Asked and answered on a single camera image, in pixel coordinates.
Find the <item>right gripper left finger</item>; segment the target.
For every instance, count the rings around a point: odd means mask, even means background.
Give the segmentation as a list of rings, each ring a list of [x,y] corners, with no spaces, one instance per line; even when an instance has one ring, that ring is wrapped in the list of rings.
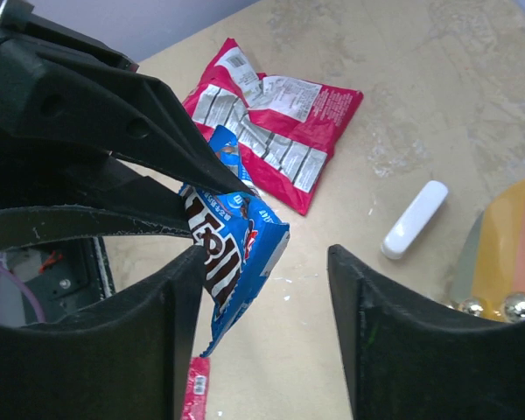
[[[0,325],[0,419],[178,419],[204,252],[51,324]]]

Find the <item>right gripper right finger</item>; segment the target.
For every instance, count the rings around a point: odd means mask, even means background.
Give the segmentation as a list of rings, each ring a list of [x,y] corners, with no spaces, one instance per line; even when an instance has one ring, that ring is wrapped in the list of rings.
[[[327,272],[356,419],[525,419],[525,321],[455,311],[340,245]]]

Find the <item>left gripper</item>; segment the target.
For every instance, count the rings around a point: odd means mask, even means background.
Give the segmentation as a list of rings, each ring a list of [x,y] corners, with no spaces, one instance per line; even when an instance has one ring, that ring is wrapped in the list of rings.
[[[245,190],[165,83],[26,1],[0,1],[0,251],[189,237],[181,198],[132,165],[211,193]]]

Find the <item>small pink candy packet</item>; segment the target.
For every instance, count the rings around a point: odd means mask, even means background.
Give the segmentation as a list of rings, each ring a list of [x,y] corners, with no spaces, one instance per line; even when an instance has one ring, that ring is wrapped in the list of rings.
[[[211,361],[209,358],[194,357],[191,359],[187,374],[182,420],[206,419],[210,370]]]

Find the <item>blue m&m's packet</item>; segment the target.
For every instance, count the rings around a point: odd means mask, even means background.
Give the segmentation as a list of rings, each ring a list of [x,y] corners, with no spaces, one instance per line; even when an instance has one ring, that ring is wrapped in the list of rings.
[[[245,169],[236,135],[219,125],[208,144],[248,191],[215,195],[188,184],[179,190],[193,242],[206,251],[204,286],[214,301],[203,358],[250,307],[290,239],[290,225],[262,200]]]

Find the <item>pink snack bag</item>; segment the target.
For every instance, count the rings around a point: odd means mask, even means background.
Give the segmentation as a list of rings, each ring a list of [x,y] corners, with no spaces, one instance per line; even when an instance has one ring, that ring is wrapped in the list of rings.
[[[305,215],[363,99],[358,90],[258,73],[227,38],[184,107],[205,138],[218,126],[232,131],[255,186]]]

